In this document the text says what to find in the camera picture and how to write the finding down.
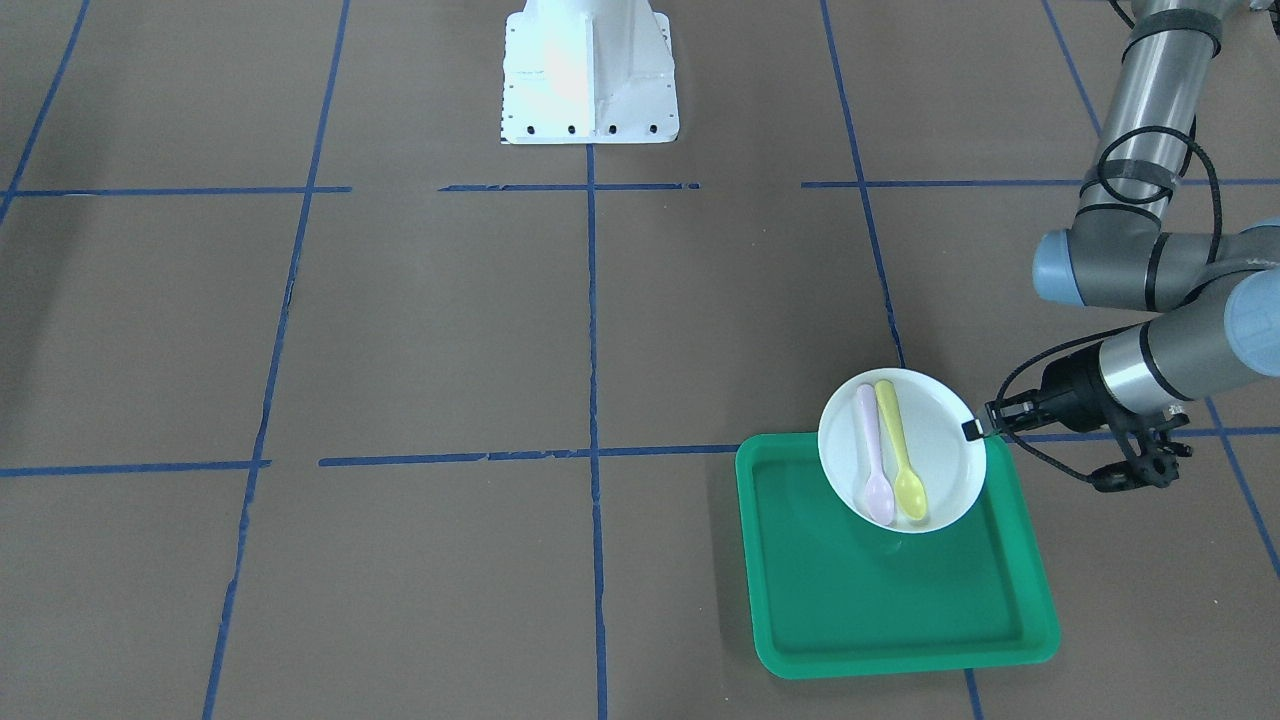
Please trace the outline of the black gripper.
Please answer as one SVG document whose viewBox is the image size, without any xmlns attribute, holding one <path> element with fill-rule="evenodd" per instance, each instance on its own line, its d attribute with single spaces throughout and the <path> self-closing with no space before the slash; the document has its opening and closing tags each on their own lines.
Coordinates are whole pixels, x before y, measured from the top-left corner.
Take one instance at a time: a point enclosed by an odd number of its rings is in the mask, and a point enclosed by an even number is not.
<svg viewBox="0 0 1280 720">
<path fill-rule="evenodd" d="M 988 401 L 989 419 L 963 423 L 964 439 L 1010 442 L 1009 430 L 1021 433 L 1055 423 L 1076 433 L 1105 425 L 1105 411 L 1112 407 L 1114 398 L 1102 379 L 1097 352 L 1074 352 L 1052 361 L 1039 382 L 1037 388 Z"/>
</svg>

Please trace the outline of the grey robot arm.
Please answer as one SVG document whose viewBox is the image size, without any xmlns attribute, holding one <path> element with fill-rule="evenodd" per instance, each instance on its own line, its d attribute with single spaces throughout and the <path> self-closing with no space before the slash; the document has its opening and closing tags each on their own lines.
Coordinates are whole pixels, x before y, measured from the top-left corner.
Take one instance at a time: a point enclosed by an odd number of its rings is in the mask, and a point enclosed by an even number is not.
<svg viewBox="0 0 1280 720">
<path fill-rule="evenodd" d="M 1166 231 L 1212 60 L 1240 1 L 1135 1 L 1117 87 L 1068 228 L 1039 242 L 1050 301 L 1149 319 L 1051 363 L 1039 387 L 1000 391 L 1001 429 L 1158 424 L 1174 404 L 1277 375 L 1277 223 Z"/>
</svg>

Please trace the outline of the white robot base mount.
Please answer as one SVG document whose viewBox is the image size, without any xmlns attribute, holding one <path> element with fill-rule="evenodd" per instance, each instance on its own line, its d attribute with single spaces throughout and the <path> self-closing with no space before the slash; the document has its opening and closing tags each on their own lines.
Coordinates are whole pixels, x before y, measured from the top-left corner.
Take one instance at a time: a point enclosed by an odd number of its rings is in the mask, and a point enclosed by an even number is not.
<svg viewBox="0 0 1280 720">
<path fill-rule="evenodd" d="M 504 23 L 502 143 L 671 143 L 669 18 L 649 1 L 527 1 Z"/>
</svg>

